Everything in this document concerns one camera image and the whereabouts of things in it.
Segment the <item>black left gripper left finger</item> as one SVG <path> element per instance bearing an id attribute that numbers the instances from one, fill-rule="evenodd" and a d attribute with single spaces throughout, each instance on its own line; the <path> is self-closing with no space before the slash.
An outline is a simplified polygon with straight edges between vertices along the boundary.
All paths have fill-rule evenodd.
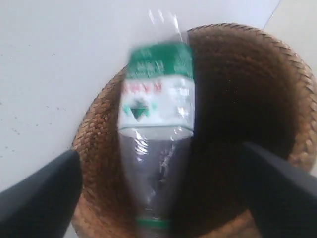
<path id="1" fill-rule="evenodd" d="M 79 153 L 68 150 L 0 193 L 0 236 L 64 237 L 81 190 Z"/>

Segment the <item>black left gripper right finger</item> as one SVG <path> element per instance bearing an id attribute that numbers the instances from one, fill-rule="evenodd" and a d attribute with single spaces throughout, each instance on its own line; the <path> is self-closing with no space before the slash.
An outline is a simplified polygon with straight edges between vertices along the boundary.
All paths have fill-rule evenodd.
<path id="1" fill-rule="evenodd" d="M 264 238 L 317 236 L 317 179 L 257 144 L 239 151 L 241 189 Z"/>

